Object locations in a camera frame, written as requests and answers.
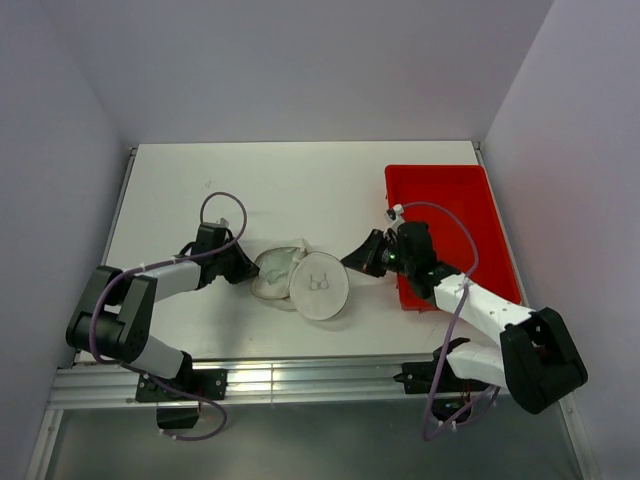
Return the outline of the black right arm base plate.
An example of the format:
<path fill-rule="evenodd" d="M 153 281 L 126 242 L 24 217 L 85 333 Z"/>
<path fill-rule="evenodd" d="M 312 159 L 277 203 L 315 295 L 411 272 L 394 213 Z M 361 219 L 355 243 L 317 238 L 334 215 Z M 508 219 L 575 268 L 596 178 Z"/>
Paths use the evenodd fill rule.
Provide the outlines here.
<path fill-rule="evenodd" d="M 428 394 L 435 380 L 436 360 L 424 362 L 406 362 L 401 365 L 401 372 L 393 376 L 393 380 L 403 385 L 407 395 Z M 436 388 L 437 393 L 469 393 L 481 392 L 489 385 L 477 380 L 456 377 L 448 362 L 445 362 Z"/>

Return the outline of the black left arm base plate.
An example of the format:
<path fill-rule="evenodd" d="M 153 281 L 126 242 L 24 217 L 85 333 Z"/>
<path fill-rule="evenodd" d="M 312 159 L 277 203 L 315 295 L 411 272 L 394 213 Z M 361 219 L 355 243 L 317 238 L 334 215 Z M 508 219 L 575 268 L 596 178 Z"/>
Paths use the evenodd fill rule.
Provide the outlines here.
<path fill-rule="evenodd" d="M 193 370 L 185 379 L 140 376 L 134 399 L 138 404 L 156 405 L 159 428 L 182 434 L 203 420 L 203 411 L 210 407 L 205 399 L 223 400 L 226 387 L 227 370 L 220 368 Z"/>

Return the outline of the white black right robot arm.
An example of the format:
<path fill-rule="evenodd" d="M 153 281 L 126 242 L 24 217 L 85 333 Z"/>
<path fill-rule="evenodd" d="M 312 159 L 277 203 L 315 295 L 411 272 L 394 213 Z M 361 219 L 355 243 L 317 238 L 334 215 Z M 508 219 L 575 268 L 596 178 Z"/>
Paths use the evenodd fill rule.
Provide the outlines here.
<path fill-rule="evenodd" d="M 424 222 L 374 229 L 341 262 L 371 277 L 400 275 L 420 299 L 491 340 L 491 345 L 483 346 L 447 332 L 421 373 L 410 364 L 398 375 L 407 388 L 415 383 L 431 392 L 439 386 L 446 390 L 469 384 L 493 386 L 507 390 L 525 411 L 538 414 L 588 380 L 586 366 L 557 311 L 514 304 L 439 260 Z"/>

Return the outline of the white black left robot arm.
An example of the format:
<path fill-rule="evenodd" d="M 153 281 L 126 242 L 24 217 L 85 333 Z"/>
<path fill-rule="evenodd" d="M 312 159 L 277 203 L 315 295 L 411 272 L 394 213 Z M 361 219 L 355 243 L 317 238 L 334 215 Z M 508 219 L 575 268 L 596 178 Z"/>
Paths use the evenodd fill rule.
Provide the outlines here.
<path fill-rule="evenodd" d="M 224 397 L 221 369 L 196 370 L 190 354 L 170 347 L 150 333 L 154 305 L 184 292 L 201 290 L 219 277 L 237 285 L 258 276 L 223 223 L 202 223 L 196 239 L 157 267 L 137 267 L 131 274 L 99 266 L 91 275 L 66 329 L 69 346 L 139 370 L 143 387 L 155 395 L 183 399 L 191 395 Z"/>

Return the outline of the red plastic tray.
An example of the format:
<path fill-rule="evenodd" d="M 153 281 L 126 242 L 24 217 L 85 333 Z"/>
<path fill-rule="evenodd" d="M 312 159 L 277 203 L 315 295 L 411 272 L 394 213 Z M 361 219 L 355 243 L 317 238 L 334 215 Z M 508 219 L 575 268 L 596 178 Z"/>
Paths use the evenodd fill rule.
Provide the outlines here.
<path fill-rule="evenodd" d="M 408 205 L 407 221 L 429 226 L 438 259 L 466 272 L 489 291 L 520 303 L 521 294 L 486 172 L 474 165 L 389 165 L 389 206 Z"/>

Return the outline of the aluminium mounting rail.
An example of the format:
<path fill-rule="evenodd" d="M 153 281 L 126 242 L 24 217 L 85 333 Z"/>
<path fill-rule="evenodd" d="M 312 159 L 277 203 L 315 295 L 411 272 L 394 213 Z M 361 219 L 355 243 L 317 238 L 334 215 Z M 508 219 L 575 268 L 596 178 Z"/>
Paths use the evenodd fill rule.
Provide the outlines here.
<path fill-rule="evenodd" d="M 404 399 L 393 376 L 406 362 L 427 355 L 393 355 L 197 362 L 202 369 L 225 369 L 224 407 Z M 78 364 L 57 371 L 46 407 L 81 410 L 140 407 L 135 400 L 139 376 L 115 365 Z"/>

